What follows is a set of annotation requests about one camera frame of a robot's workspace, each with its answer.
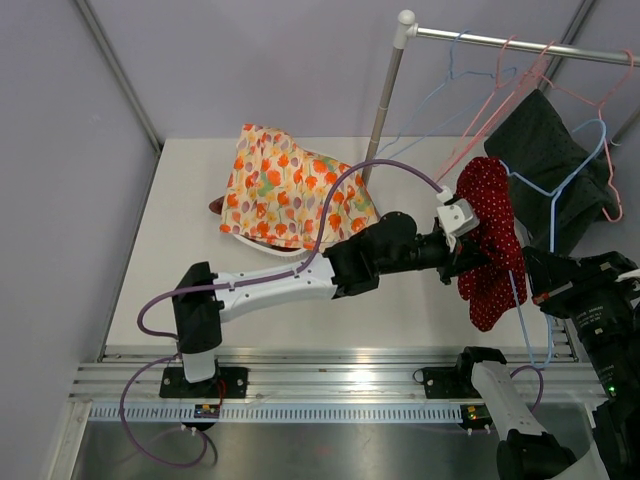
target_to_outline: red polka dot cloth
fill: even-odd
[[[493,328],[516,306],[509,270],[520,305],[527,301],[524,258],[514,230],[507,174],[497,158],[476,157],[458,178],[456,194],[466,199],[480,220],[469,235],[491,262],[460,275],[458,291],[469,301],[469,316],[480,331]]]

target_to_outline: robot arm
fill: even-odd
[[[401,212],[316,255],[304,270],[300,263],[255,272],[211,273],[207,262],[193,265],[179,289],[215,284],[207,292],[173,297],[179,350],[191,383],[216,374],[215,349],[222,343],[221,323],[254,310],[308,299],[338,299],[378,288],[380,275],[436,268],[444,283],[488,260],[469,241],[478,224],[464,199],[438,208],[434,231],[417,233],[415,221]]]

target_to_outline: white wall panel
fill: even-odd
[[[92,360],[154,159],[67,0],[0,7],[0,464],[35,479]]]
[[[368,135],[397,14],[424,26],[546,42],[578,0],[93,0],[140,99],[163,137],[234,137],[244,122],[295,136]],[[394,134],[446,72],[449,42],[410,42],[391,103]],[[461,69],[495,70],[498,51],[460,47]],[[509,53],[505,64],[527,65]],[[491,91],[460,82],[429,108],[418,134]],[[472,116],[464,120],[468,123]],[[441,134],[458,134],[464,122]]]

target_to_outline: purple cable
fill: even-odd
[[[316,238],[316,243],[313,245],[313,249],[311,250],[311,255],[309,255],[309,257],[302,263],[302,265],[300,265],[296,269],[296,273],[300,273],[300,272],[304,271],[309,265],[311,265],[311,262],[313,261],[315,256],[320,251],[320,245],[322,243],[322,235],[324,233],[325,221],[326,221],[327,215],[329,213],[329,205],[331,204],[331,199],[333,198],[333,194],[336,192],[336,190],[338,189],[340,184],[342,182],[344,182],[352,173],[357,172],[358,170],[361,170],[361,169],[363,169],[365,167],[373,166],[373,165],[390,165],[392,167],[400,168],[400,169],[405,170],[405,171],[407,171],[409,173],[412,173],[415,176],[419,177],[420,179],[424,180],[436,192],[438,192],[438,193],[442,192],[442,188],[435,181],[433,181],[428,175],[426,175],[425,173],[421,172],[417,168],[414,168],[414,167],[412,167],[410,165],[407,165],[405,163],[402,163],[402,162],[398,162],[397,160],[373,159],[373,160],[370,160],[368,162],[360,162],[360,163],[354,165],[353,167],[348,168],[347,170],[345,170],[345,172],[342,175],[340,175],[340,177],[338,177],[336,182],[329,189],[329,193],[327,194],[327,199],[325,200],[324,205],[322,207],[322,215],[320,217],[320,223],[319,223],[320,228],[318,230],[318,236]],[[266,277],[251,278],[251,279],[247,279],[247,280],[241,280],[239,282],[236,282],[234,284],[234,287],[246,287],[246,286],[249,286],[249,285],[259,285],[261,283],[273,282],[275,280],[281,280],[283,278],[288,278],[288,277],[291,277],[293,275],[294,275],[294,273],[291,270],[289,270],[287,272],[277,273],[277,274],[274,274],[274,275],[268,275]],[[144,325],[144,316],[149,311],[149,309],[151,309],[151,307],[153,307],[157,303],[161,302],[162,300],[165,300],[165,299],[171,298],[171,297],[175,297],[177,295],[186,295],[186,294],[189,294],[189,293],[199,293],[199,292],[213,292],[215,290],[229,289],[229,288],[231,288],[231,284],[230,283],[216,283],[216,284],[213,284],[213,285],[201,285],[201,286],[197,286],[197,287],[178,288],[176,290],[172,290],[170,292],[165,292],[165,293],[163,293],[161,295],[158,295],[157,297],[152,298],[149,302],[147,302],[147,304],[144,307],[142,307],[142,309],[140,310],[140,313],[138,314],[138,319],[137,319],[138,328],[143,333],[146,333],[147,335],[151,335],[153,337],[167,337],[167,338],[171,338],[171,339],[173,339],[175,341],[178,341],[178,335],[176,335],[175,333],[160,332],[160,331],[157,331],[157,330],[150,330],[147,327],[145,327],[145,325]]]
[[[533,413],[536,411],[536,409],[540,405],[540,402],[542,401],[542,394],[544,393],[544,378],[542,377],[542,370],[537,369],[533,365],[523,365],[521,367],[516,368],[513,372],[511,372],[511,378],[515,377],[523,370],[533,370],[538,374],[538,381],[539,381],[538,396],[536,397],[536,401],[533,404],[533,407],[531,407],[531,413]]]
[[[133,432],[131,432],[131,427],[129,426],[129,423],[127,422],[127,419],[125,418],[125,414],[124,414],[124,401],[127,397],[127,393],[129,392],[129,389],[131,388],[131,385],[133,385],[133,383],[136,381],[136,378],[138,378],[143,372],[150,369],[151,367],[158,365],[160,363],[170,362],[171,360],[175,359],[177,356],[178,354],[173,355],[171,357],[164,357],[159,360],[154,360],[151,363],[147,363],[144,367],[142,367],[140,370],[134,373],[133,376],[129,379],[129,381],[125,385],[124,390],[122,390],[122,395],[120,396],[120,408],[118,410],[118,415],[120,416],[120,423],[124,428],[124,433],[127,435],[127,438],[129,439],[131,444],[136,448],[136,450],[138,450],[144,456],[166,467],[191,468],[196,466],[198,463],[200,463],[204,458],[204,455],[207,453],[207,446],[209,443],[208,440],[210,440],[207,435],[205,435],[199,430],[196,430],[196,433],[200,435],[200,438],[202,439],[202,452],[200,452],[200,455],[198,455],[198,457],[195,460],[192,460],[191,462],[188,462],[188,463],[168,462],[148,452],[142,445],[140,445],[140,443],[138,443],[136,438],[133,436]]]

